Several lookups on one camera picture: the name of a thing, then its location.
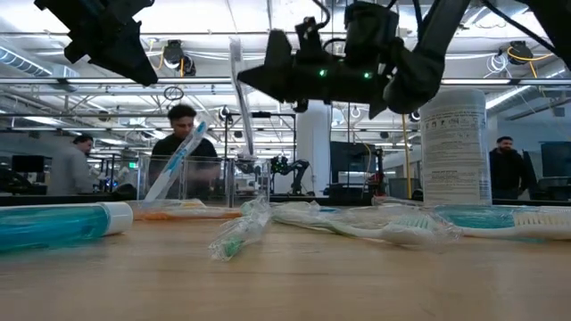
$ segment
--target tube cap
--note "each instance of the tube cap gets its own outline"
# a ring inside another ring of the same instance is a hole
[[[133,210],[125,202],[102,202],[109,214],[109,226],[105,235],[123,233],[133,225]]]

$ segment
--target person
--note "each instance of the person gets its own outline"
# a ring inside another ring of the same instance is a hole
[[[93,180],[87,164],[87,156],[92,146],[92,136],[77,136],[72,146],[67,146],[52,158],[48,195],[66,196],[93,192]]]
[[[517,200],[527,189],[525,163],[512,148],[513,142],[509,136],[500,137],[496,141],[497,147],[490,152],[493,199]]]
[[[167,118],[173,134],[158,141],[153,148],[148,173],[151,185],[161,174],[169,157],[191,133],[195,117],[196,111],[185,104],[170,109]],[[205,196],[210,190],[210,182],[219,177],[220,165],[216,162],[218,154],[211,141],[203,138],[190,157],[191,161],[186,166],[186,196]],[[173,184],[167,193],[167,198],[179,197],[179,185],[178,182]]]

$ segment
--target white toothbrush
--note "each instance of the white toothbrush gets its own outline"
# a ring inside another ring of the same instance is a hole
[[[522,211],[513,213],[514,226],[502,228],[461,227],[464,236],[485,238],[532,237],[571,240],[571,215],[565,211]]]

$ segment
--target plastic wrapper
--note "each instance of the plastic wrapper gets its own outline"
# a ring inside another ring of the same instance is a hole
[[[242,216],[240,209],[206,206],[199,200],[132,201],[134,220],[231,219]]]
[[[180,144],[178,149],[172,154],[167,165],[165,165],[159,177],[154,181],[153,186],[145,197],[145,202],[164,199],[172,184],[177,180],[182,163],[186,156],[190,155],[203,140],[208,130],[208,123],[199,121],[193,132]]]
[[[455,226],[462,235],[524,242],[571,240],[571,208],[494,205],[439,205],[376,197],[384,210],[416,208]]]
[[[244,203],[240,210],[243,216],[222,224],[218,236],[209,245],[213,259],[228,261],[245,246],[256,243],[263,237],[270,219],[267,201],[260,197]]]
[[[272,219],[399,245],[430,246],[457,240],[460,230],[431,210],[394,204],[350,210],[322,210],[317,203],[290,202],[272,209]]]

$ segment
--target desk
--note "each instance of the desk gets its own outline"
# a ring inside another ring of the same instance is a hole
[[[436,253],[274,225],[224,263],[206,251],[218,224],[143,222],[83,247],[0,257],[2,320],[571,317],[571,243],[466,240]]]

